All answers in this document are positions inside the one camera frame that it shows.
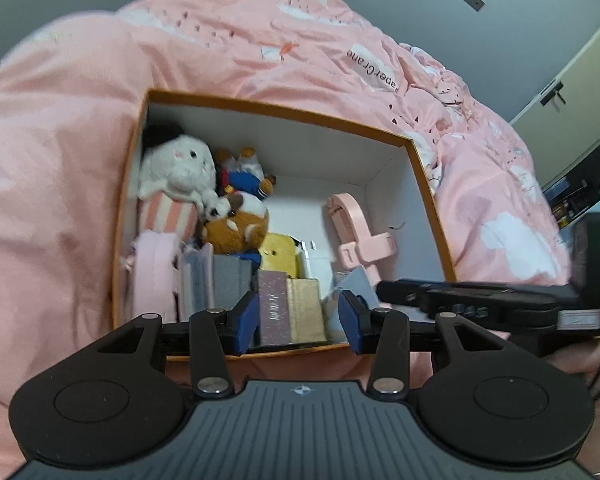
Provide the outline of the person right hand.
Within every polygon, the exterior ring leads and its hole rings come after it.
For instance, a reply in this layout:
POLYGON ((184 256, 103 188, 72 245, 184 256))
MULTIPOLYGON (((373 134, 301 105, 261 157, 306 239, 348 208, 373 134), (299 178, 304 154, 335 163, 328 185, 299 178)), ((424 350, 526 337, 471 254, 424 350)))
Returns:
POLYGON ((600 339, 563 348, 545 361, 558 370, 581 377, 590 388, 600 384, 600 339))

